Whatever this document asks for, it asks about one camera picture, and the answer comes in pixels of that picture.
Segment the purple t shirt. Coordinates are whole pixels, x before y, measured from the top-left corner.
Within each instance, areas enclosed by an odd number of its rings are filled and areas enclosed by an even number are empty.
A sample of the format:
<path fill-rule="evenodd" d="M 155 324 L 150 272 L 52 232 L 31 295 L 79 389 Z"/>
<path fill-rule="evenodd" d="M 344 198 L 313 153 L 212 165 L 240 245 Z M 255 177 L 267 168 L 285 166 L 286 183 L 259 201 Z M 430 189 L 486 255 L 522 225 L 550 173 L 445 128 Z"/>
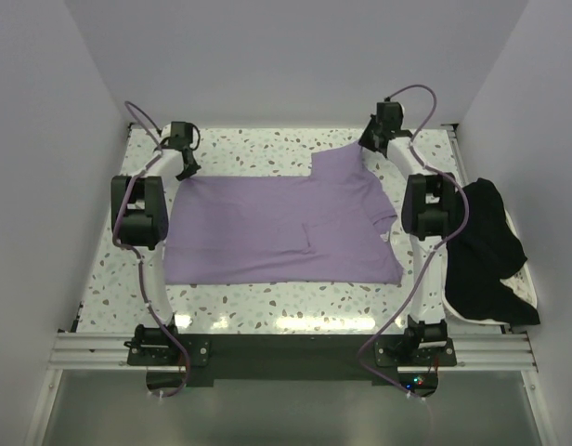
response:
<path fill-rule="evenodd" d="M 192 177 L 174 199 L 164 278 L 399 284 L 384 239 L 396 219 L 357 143 L 314 153 L 307 177 Z"/>

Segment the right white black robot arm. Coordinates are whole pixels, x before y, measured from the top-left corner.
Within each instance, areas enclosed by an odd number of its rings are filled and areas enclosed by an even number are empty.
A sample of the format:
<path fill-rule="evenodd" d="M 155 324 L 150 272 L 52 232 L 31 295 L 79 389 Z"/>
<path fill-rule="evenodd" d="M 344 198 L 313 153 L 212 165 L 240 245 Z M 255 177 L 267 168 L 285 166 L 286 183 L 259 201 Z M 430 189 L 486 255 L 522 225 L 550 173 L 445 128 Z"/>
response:
<path fill-rule="evenodd" d="M 414 134 L 403 127 L 403 118 L 403 106 L 385 98 L 376 105 L 359 143 L 382 154 L 406 179 L 400 220 L 413 253 L 413 285 L 404 333 L 385 350 L 422 365 L 448 342 L 443 305 L 445 259 L 440 249 L 453 232 L 456 184 L 452 174 L 436 170 L 422 158 L 413 146 Z"/>

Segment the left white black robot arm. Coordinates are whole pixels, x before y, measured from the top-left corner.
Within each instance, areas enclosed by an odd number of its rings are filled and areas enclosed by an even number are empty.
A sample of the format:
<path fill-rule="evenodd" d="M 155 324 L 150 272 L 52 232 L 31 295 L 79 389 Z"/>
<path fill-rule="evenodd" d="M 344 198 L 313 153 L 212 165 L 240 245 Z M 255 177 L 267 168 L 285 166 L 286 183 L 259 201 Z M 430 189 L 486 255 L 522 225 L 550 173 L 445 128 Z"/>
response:
<path fill-rule="evenodd" d="M 166 292 L 163 250 L 171 200 L 180 182 L 200 169 L 194 157 L 200 141 L 196 125 L 172 122 L 155 141 L 154 152 L 144 166 L 110 182 L 112 242 L 136 258 L 136 292 L 146 310 L 139 329 L 148 335 L 159 333 L 151 338 L 148 352 L 160 364 L 175 362 L 181 353 Z"/>

